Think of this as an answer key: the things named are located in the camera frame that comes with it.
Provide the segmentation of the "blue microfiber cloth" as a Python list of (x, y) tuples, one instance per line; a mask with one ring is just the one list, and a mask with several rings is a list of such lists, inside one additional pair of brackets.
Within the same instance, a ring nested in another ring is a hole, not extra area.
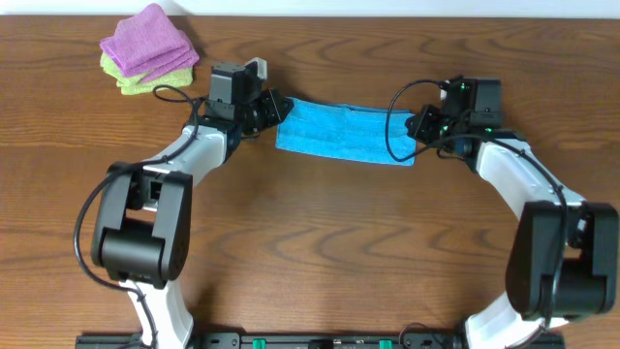
[(327, 105), (294, 99), (294, 107), (277, 128), (281, 150), (338, 160), (411, 166), (416, 142), (407, 136), (408, 110), (386, 111), (362, 106)]

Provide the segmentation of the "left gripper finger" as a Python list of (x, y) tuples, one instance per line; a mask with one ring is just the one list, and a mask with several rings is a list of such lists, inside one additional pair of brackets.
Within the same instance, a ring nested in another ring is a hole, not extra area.
[(293, 107), (293, 104), (276, 104), (271, 106), (268, 112), (268, 127), (271, 128), (282, 124)]
[(273, 102), (278, 111), (291, 111), (294, 107), (294, 101), (280, 93), (277, 88), (270, 89)]

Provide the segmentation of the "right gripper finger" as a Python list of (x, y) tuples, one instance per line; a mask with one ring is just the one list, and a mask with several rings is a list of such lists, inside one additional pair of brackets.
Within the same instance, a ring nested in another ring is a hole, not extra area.
[(405, 122), (406, 127), (408, 129), (419, 129), (424, 124), (425, 118), (428, 114), (428, 108), (428, 104), (423, 105), (418, 113), (409, 117)]
[(405, 126), (408, 137), (417, 142), (426, 143), (425, 126), (422, 120), (407, 120)]

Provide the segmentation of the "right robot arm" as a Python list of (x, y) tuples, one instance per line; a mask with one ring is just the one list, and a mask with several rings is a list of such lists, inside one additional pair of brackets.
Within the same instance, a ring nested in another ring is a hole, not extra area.
[(439, 107), (406, 120), (410, 138), (463, 161), (488, 182), (518, 220), (505, 291), (469, 316), (455, 348), (544, 348), (547, 334), (615, 304), (619, 213), (567, 188), (503, 125), (497, 79), (435, 81)]

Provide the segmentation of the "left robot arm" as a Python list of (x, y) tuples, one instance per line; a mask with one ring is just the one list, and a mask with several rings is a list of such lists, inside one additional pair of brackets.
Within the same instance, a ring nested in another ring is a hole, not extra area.
[(101, 200), (91, 259), (108, 273), (103, 286), (129, 294), (142, 334), (138, 348), (184, 348), (194, 319), (178, 277), (190, 243), (193, 189), (222, 166), (245, 139), (281, 124), (294, 103), (265, 89), (267, 63), (212, 66), (207, 95), (179, 103), (191, 107), (180, 136), (159, 154), (118, 162), (93, 190)]

